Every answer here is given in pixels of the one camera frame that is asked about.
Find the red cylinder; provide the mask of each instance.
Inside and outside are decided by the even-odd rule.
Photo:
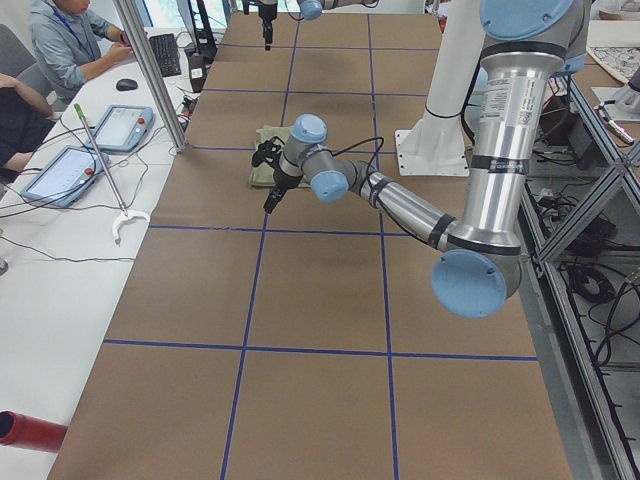
[[[0,412],[0,445],[58,453],[67,427],[28,417]]]

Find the blue joint cap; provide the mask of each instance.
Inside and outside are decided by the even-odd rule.
[[[318,0],[304,0],[300,4],[300,13],[305,20],[315,20],[322,15],[322,4]]]
[[[327,138],[327,126],[320,117],[305,113],[296,119],[291,135],[303,143],[322,143]]]
[[[431,284],[440,303],[465,318],[491,315],[507,299],[502,272],[487,257],[472,250],[444,253],[433,267]]]
[[[555,25],[575,0],[482,0],[480,23],[496,40],[517,41],[534,37]]]
[[[311,190],[321,202],[333,203],[349,192],[349,182],[347,182],[344,173],[337,170],[327,170],[318,173],[311,179]]]
[[[587,54],[583,53],[577,57],[570,58],[564,62],[564,65],[560,70],[551,75],[552,77],[563,77],[565,75],[573,75],[576,72],[582,70],[584,62],[587,60]]]

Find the table surface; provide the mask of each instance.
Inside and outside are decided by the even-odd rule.
[[[152,29],[149,33],[175,30]],[[184,42],[183,36],[179,45]],[[165,78],[176,107],[183,90],[191,90],[184,55],[181,61],[183,74]],[[137,80],[139,88],[118,92],[115,84],[120,78]],[[155,122],[143,142],[151,136],[153,139],[139,152],[139,158],[134,156],[111,169],[125,202],[132,201],[132,209],[152,212],[175,150],[166,130],[161,128],[162,118],[138,64],[130,58],[88,82],[74,103],[81,105],[90,125],[97,124],[112,104],[154,109]],[[73,107],[61,119],[70,129],[82,126]],[[65,131],[58,122],[47,138]],[[83,141],[87,138],[80,131],[77,135]],[[65,145],[79,145],[79,141],[68,134],[46,143],[28,168],[44,167]],[[125,156],[110,158],[115,164]],[[12,189],[19,192],[31,178],[22,175]],[[54,257],[135,258],[148,225],[144,221],[126,224],[120,230],[122,242],[116,246],[111,225],[118,214],[107,179],[101,177],[71,209],[34,208],[24,204],[14,191],[8,191],[0,201],[0,229],[6,238]],[[6,382],[0,391],[0,408],[68,424],[132,262],[54,261],[1,239],[0,258],[9,263],[9,271],[0,276],[0,378]],[[0,478],[46,478],[54,459],[53,454],[2,448]]]
[[[410,128],[435,19],[274,27],[265,52],[259,20],[232,19],[50,479],[570,478],[517,295],[456,318],[429,288],[439,254],[366,202],[298,189],[266,217],[248,185],[265,124],[316,113],[335,148]],[[401,183],[461,213],[466,179]]]

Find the blue and white device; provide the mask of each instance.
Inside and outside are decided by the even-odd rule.
[[[103,153],[105,162],[109,161]],[[83,147],[65,147],[20,192],[28,201],[65,208],[75,202],[102,172],[95,153]]]
[[[142,141],[153,119],[151,107],[111,105],[93,129],[93,135],[101,150],[127,153]]]

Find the gray chair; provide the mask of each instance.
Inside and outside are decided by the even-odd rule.
[[[0,24],[0,72],[11,75],[47,97],[53,88],[42,74],[36,59],[6,25]]]

